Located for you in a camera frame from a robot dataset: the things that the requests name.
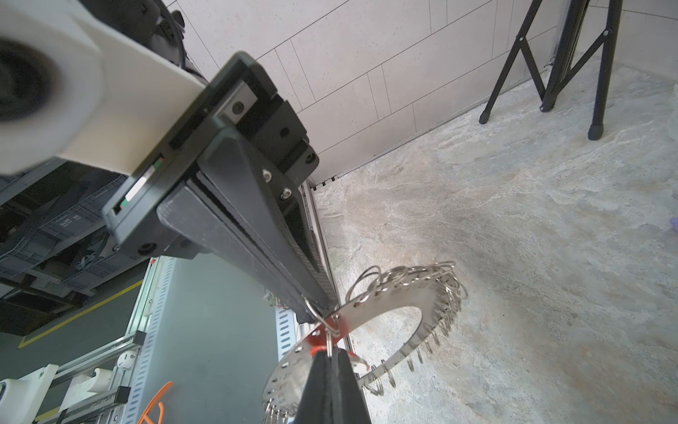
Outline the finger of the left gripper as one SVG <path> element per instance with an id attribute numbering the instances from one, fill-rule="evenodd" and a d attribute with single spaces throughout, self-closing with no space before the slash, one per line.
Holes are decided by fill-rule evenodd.
<path id="1" fill-rule="evenodd" d="M 303 244 L 297 242 L 279 210 L 257 212 L 263 233 L 198 182 L 178 185 L 156 208 L 161 223 L 210 253 L 232 263 L 280 298 L 303 323 L 316 321 L 306 302 L 324 316 L 331 309 L 331 284 L 321 268 L 300 208 Z"/>
<path id="2" fill-rule="evenodd" d="M 249 141 L 222 130 L 197 160 L 195 187 L 238 247 L 209 250 L 234 261 L 297 313 L 338 303 L 309 227 L 298 185 Z"/>

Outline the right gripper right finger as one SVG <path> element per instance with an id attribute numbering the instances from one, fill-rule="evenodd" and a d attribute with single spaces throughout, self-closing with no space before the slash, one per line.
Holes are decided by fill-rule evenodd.
<path id="1" fill-rule="evenodd" d="M 349 354 L 344 349 L 338 349 L 332 356 L 332 422 L 372 423 Z"/>

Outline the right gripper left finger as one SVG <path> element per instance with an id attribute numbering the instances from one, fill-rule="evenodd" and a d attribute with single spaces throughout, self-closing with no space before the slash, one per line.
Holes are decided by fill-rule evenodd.
<path id="1" fill-rule="evenodd" d="M 325 351 L 320 351 L 314 355 L 294 420 L 296 424 L 327 424 L 331 422 L 330 365 L 330 358 Z"/>

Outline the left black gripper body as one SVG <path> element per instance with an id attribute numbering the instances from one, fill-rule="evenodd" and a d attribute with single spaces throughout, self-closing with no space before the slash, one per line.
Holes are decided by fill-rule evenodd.
<path id="1" fill-rule="evenodd" d="M 300 186 L 318 157 L 264 67 L 234 54 L 104 207 L 124 254 L 312 256 Z"/>

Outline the small red key tag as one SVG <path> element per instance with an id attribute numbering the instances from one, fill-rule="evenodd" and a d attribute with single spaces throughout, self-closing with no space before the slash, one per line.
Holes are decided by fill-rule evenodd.
<path id="1" fill-rule="evenodd" d="M 339 348 L 351 351 L 348 327 L 339 313 L 334 313 L 318 323 L 309 331 L 305 342 L 311 356 L 329 353 L 330 350 L 335 351 Z"/>

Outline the metal disc with key rings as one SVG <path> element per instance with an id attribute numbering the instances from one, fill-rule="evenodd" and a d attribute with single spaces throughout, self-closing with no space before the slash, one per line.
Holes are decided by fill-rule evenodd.
<path id="1" fill-rule="evenodd" d="M 386 385 L 396 386 L 394 370 L 399 363 L 409 370 L 425 353 L 450 333 L 461 310 L 465 289 L 451 261 L 426 266 L 400 266 L 383 271 L 377 266 L 364 271 L 355 283 L 366 284 L 363 293 L 346 293 L 339 313 L 347 324 L 353 372 L 362 394 L 381 396 Z M 328 316 L 312 312 L 316 323 L 286 347 L 262 394 L 266 423 L 295 420 L 314 357 L 305 337 Z M 332 422 L 332 356 L 330 394 Z"/>

